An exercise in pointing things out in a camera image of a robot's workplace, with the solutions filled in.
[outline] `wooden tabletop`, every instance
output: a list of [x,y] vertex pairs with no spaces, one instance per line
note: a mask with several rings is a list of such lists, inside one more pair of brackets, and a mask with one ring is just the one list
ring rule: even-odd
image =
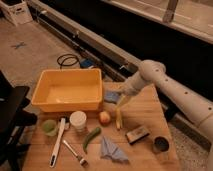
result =
[[[116,90],[119,83],[104,83],[107,90]],[[82,149],[84,135],[77,135],[73,127],[64,132],[63,139],[67,140],[73,148],[82,155],[89,163],[87,168],[80,166],[70,151],[61,144],[58,159],[54,168],[49,167],[49,161],[57,137],[47,137],[41,130],[41,123],[46,119],[58,120],[61,116],[70,116],[70,113],[41,113],[36,130],[32,137],[31,146],[27,152],[23,171],[142,171],[142,170],[180,170],[179,161],[175,147],[163,115],[163,111],[153,85],[144,88],[140,94],[133,97],[129,103],[121,108],[124,118],[124,128],[117,131],[115,125],[115,105],[104,103],[103,108],[109,111],[113,119],[110,125],[102,127],[97,119],[98,112],[87,113],[87,129],[100,126],[102,135],[116,143],[128,156],[129,164],[115,163],[111,160],[100,158],[101,136],[96,137],[88,145],[88,154]],[[125,133],[137,125],[145,125],[150,130],[150,135],[143,140],[129,145]],[[169,140],[170,148],[166,153],[154,154],[152,151],[153,139],[157,136],[164,136]]]

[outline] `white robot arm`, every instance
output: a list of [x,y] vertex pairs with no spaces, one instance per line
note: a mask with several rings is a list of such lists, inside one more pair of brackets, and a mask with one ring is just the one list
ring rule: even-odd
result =
[[[124,82],[122,92],[125,95],[133,96],[146,85],[154,83],[212,142],[213,103],[170,78],[165,72],[166,68],[162,63],[144,60],[140,63],[138,71]],[[207,171],[212,170],[213,147],[207,163]]]

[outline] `yellow tub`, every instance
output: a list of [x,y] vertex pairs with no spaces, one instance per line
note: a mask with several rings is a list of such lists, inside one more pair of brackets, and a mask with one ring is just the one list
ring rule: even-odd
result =
[[44,112],[97,110],[103,99],[100,69],[44,70],[32,104]]

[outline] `gray towel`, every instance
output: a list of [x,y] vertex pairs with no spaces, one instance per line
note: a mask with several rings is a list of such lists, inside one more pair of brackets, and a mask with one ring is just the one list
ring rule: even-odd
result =
[[114,162],[128,162],[127,155],[110,139],[105,136],[101,139],[101,157]]

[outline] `white cup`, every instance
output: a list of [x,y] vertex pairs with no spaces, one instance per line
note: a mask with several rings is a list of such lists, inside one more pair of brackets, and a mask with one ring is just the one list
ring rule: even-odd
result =
[[87,115],[82,111],[73,112],[70,115],[70,123],[77,132],[83,132],[86,128]]

